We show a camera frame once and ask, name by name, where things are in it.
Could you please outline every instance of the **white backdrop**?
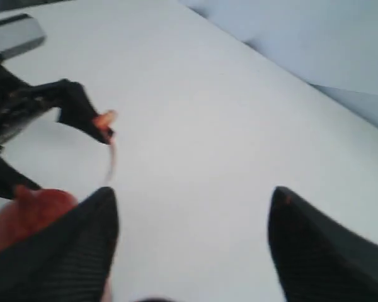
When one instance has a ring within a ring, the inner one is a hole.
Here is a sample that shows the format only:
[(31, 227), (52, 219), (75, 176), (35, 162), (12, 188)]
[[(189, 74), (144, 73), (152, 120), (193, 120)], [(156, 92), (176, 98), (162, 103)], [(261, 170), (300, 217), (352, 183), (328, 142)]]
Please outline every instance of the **white backdrop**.
[(180, 0), (378, 126), (378, 0)]

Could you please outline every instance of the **white wall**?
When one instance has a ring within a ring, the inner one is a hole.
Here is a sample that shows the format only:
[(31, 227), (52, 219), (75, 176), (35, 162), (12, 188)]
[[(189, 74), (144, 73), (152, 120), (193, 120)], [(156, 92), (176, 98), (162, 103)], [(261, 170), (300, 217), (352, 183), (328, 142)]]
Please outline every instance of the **white wall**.
[(378, 0), (180, 1), (378, 126)]

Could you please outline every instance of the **red object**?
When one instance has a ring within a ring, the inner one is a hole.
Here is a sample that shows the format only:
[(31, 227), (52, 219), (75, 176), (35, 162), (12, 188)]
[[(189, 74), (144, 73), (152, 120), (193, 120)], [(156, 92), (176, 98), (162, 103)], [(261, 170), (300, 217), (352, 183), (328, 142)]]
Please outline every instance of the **red object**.
[(77, 204), (77, 199), (61, 190), (31, 191), (15, 188), (15, 199), (0, 210), (0, 251), (49, 226)]

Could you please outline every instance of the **white table surface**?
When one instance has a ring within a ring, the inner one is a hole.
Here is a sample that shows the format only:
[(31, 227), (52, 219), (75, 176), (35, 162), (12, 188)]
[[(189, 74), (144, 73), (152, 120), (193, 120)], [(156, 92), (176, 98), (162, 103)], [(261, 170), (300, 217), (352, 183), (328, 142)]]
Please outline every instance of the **white table surface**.
[[(32, 84), (79, 81), (100, 111), (120, 114), (115, 301), (283, 301), (266, 238), (276, 185), (378, 243), (373, 126), (173, 0), (23, 11), (49, 38), (6, 66)], [(4, 157), (83, 198), (101, 184), (107, 149), (54, 115)]]

